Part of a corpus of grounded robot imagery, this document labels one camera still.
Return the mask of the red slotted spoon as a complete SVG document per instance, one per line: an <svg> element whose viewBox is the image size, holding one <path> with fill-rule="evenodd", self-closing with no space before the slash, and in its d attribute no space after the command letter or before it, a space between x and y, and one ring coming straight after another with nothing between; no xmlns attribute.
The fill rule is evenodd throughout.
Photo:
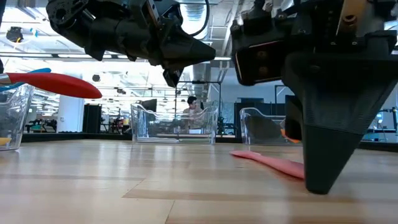
<svg viewBox="0 0 398 224"><path fill-rule="evenodd" d="M0 84L26 83L45 91L77 98L98 99L101 92L94 85L60 73L2 73Z"/></svg>

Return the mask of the silver spiral air duct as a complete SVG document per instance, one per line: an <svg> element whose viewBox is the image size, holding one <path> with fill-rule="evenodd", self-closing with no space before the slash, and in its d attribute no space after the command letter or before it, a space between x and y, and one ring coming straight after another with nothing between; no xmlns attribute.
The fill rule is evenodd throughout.
<svg viewBox="0 0 398 224"><path fill-rule="evenodd" d="M210 5L208 0L183 0L181 13L183 16L183 30L188 34L195 34L194 38L204 44L211 45L208 38ZM208 98L209 62L199 63L193 66L191 81L199 84L190 84L191 95L195 95L199 100L206 101Z"/></svg>

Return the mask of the black cabinet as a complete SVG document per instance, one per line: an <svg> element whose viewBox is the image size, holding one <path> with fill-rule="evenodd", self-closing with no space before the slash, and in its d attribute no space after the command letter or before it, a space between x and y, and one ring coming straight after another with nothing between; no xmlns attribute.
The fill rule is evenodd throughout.
<svg viewBox="0 0 398 224"><path fill-rule="evenodd" d="M101 127L102 106L86 104L83 114L83 132L99 133Z"/></svg>

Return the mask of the long linear ceiling light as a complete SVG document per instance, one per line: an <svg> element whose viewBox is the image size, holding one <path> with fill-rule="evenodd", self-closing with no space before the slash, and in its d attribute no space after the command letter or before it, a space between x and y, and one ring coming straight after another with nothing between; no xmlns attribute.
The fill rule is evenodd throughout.
<svg viewBox="0 0 398 224"><path fill-rule="evenodd" d="M54 60L95 60L86 54L46 54L46 53L23 53L23 52L0 52L0 57L17 57L17 58L46 58ZM126 55L120 54L104 54L103 61L128 61Z"/></svg>

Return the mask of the orange silicone spatula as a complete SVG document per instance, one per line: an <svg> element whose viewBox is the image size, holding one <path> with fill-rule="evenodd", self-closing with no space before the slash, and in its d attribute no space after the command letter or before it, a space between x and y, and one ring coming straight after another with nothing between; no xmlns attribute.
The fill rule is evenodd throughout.
<svg viewBox="0 0 398 224"><path fill-rule="evenodd" d="M289 137L286 135L286 133L285 133L285 129L280 129L280 131L281 131L281 135L282 135L285 139L289 140L290 142L295 143L295 144L301 143L301 141L298 140L298 139L289 138Z"/></svg>

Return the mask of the black aluminium table frame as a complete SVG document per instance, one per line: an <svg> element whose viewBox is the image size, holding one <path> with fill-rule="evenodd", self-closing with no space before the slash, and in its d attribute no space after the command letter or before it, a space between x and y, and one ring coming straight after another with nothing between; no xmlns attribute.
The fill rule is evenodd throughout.
<svg viewBox="0 0 398 224"><path fill-rule="evenodd" d="M100 139L100 140L132 140L128 135L117 134L92 134L92 133L30 133L23 134L21 142L46 142L46 141L66 141L80 139ZM370 142L361 141L358 145L359 149L372 151L386 151L398 153L398 143L392 142Z"/></svg>

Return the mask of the black partition panel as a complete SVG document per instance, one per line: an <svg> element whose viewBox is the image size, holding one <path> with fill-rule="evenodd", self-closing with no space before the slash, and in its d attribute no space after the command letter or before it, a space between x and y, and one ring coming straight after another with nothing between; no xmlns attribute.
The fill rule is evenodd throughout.
<svg viewBox="0 0 398 224"><path fill-rule="evenodd" d="M263 98L239 98L238 101L234 103L234 127L236 137L241 135L239 112L243 108L256 108L262 114L271 116L277 121L282 121L282 118L285 117L285 105L283 103L267 103Z"/></svg>

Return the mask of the small black monitor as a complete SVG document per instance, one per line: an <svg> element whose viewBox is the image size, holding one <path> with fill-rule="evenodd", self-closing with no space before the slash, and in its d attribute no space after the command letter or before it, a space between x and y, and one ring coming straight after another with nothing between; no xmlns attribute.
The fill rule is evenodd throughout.
<svg viewBox="0 0 398 224"><path fill-rule="evenodd" d="M137 101L139 105L141 105L145 110L156 112L157 111L157 99L145 100L145 101Z"/></svg>

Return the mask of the pink silicone spatula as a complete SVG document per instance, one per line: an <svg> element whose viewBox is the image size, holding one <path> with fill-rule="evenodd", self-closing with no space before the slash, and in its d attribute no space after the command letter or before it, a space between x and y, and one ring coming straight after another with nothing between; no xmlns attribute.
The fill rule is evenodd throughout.
<svg viewBox="0 0 398 224"><path fill-rule="evenodd" d="M253 151L231 151L230 154L235 157L250 159L268 167L271 167L279 172L285 173L298 179L304 179L304 165L299 162L288 159L279 159L275 157L263 156Z"/></svg>

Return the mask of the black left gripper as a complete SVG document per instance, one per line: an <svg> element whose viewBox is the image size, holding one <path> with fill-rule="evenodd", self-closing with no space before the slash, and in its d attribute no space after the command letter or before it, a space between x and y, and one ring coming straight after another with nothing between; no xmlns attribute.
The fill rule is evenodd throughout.
<svg viewBox="0 0 398 224"><path fill-rule="evenodd" d="M159 46L155 25L129 21L129 60L143 58L153 66L161 65L169 87L178 85L183 73L180 68L213 60L215 55L215 49L181 29L171 30Z"/></svg>

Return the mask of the blue silicone spoon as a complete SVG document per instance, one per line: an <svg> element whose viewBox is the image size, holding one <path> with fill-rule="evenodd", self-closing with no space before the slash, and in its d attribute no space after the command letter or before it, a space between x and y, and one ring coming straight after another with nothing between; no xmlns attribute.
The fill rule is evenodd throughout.
<svg viewBox="0 0 398 224"><path fill-rule="evenodd" d="M50 68L40 68L40 69L30 71L29 73L50 73L50 72L51 72ZM24 85L23 82L12 83L12 84L0 84L0 92L15 89L22 85Z"/></svg>

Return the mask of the clear plastic bin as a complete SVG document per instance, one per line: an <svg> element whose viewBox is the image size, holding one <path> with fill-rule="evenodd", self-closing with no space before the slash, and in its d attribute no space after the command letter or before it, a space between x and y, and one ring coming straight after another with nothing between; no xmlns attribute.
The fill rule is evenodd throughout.
<svg viewBox="0 0 398 224"><path fill-rule="evenodd" d="M131 105L131 130L134 142L167 144L214 144L218 129L218 107L199 113L168 113Z"/></svg>
<svg viewBox="0 0 398 224"><path fill-rule="evenodd" d="M285 116L265 115L257 108L243 108L239 112L241 137L247 145L301 144L285 135Z"/></svg>
<svg viewBox="0 0 398 224"><path fill-rule="evenodd" d="M0 146L0 151L19 149L34 89L24 84L0 92L0 137L12 139L10 145Z"/></svg>

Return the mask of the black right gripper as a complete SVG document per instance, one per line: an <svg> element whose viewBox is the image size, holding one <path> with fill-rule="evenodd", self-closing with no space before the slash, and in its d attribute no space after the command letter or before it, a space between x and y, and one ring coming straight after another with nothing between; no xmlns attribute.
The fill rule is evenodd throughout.
<svg viewBox="0 0 398 224"><path fill-rule="evenodd" d="M231 26L234 56L287 56L282 81L302 104L306 189L327 194L398 83L398 55L357 54L373 38L396 44L398 0L254 0Z"/></svg>

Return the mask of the person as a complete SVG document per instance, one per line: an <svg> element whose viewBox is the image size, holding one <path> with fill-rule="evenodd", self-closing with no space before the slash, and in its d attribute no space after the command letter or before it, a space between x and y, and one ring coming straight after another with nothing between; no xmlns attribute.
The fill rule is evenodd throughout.
<svg viewBox="0 0 398 224"><path fill-rule="evenodd" d="M195 96L189 96L187 99L188 108L183 110L183 121L185 129L199 129L202 126L202 109L197 104Z"/></svg>

